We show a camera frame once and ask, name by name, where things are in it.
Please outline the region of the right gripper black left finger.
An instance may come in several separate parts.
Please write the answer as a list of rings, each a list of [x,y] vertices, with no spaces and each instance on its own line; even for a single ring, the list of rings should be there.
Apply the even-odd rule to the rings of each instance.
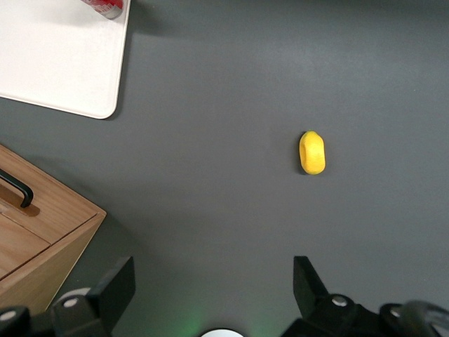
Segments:
[[[120,258],[95,286],[69,291],[53,304],[55,335],[111,336],[134,294],[134,259]]]

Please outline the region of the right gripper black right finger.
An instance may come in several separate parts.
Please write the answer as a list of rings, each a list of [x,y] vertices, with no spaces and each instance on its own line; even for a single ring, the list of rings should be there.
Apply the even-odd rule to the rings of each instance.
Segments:
[[[329,293],[306,256],[293,260],[293,293],[301,318],[284,336],[378,336],[378,316],[347,296]]]

